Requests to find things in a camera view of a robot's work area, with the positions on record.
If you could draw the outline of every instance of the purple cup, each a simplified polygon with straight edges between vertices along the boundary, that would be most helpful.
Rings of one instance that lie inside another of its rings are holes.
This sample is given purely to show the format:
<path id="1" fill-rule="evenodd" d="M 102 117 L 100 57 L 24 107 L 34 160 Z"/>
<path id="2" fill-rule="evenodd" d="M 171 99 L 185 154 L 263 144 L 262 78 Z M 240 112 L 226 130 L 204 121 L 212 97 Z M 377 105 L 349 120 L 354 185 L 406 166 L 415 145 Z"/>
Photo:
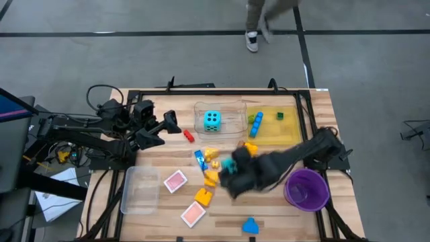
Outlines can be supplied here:
<path id="1" fill-rule="evenodd" d="M 310 169 L 298 169 L 287 179 L 284 197 L 300 210 L 316 212 L 324 208 L 330 193 L 320 174 Z"/>

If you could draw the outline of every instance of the plastic lid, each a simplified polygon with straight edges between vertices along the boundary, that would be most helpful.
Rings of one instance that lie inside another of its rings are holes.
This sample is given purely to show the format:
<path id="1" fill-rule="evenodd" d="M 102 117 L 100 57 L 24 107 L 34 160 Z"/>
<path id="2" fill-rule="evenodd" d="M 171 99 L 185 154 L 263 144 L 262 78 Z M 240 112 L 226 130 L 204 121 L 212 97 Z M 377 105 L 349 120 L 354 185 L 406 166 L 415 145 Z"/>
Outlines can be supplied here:
<path id="1" fill-rule="evenodd" d="M 121 212 L 123 214 L 151 214 L 159 203 L 160 174 L 155 167 L 127 169 Z"/>

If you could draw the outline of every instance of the shoe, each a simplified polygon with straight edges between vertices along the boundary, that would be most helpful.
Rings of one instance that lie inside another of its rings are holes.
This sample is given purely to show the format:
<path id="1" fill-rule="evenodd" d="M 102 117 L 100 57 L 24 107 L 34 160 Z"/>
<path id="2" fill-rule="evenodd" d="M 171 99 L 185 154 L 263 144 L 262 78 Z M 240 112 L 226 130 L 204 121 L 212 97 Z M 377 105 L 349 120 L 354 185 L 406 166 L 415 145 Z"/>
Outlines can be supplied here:
<path id="1" fill-rule="evenodd" d="M 267 43 L 270 44 L 270 42 L 273 40 L 273 33 L 270 30 L 269 22 L 267 21 L 267 18 L 264 17 L 263 21 L 261 22 L 261 33 L 263 34 L 264 39 Z"/>
<path id="2" fill-rule="evenodd" d="M 258 51 L 257 31 L 245 32 L 245 40 L 247 41 L 247 48 L 252 53 Z"/>

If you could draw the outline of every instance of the red block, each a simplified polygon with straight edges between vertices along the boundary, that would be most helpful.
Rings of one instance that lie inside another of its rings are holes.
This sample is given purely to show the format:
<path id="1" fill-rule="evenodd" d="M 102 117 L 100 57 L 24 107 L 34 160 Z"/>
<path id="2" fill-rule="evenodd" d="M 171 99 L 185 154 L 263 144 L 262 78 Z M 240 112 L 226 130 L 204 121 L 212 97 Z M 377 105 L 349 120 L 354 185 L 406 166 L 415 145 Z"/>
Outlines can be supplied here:
<path id="1" fill-rule="evenodd" d="M 188 130 L 184 130 L 183 134 L 185 135 L 185 137 L 187 137 L 190 143 L 194 142 L 194 137 L 191 135 L 191 133 Z"/>

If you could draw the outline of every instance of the blue triangle piece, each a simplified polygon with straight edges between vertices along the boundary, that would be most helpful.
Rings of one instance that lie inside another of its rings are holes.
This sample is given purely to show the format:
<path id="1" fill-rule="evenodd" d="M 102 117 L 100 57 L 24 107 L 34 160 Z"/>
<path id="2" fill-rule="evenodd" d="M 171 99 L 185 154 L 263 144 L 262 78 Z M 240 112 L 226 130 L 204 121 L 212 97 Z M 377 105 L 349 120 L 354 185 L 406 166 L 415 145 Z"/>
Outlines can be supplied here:
<path id="1" fill-rule="evenodd" d="M 254 218 L 248 218 L 242 226 L 242 231 L 258 235 L 258 224 L 255 222 Z"/>

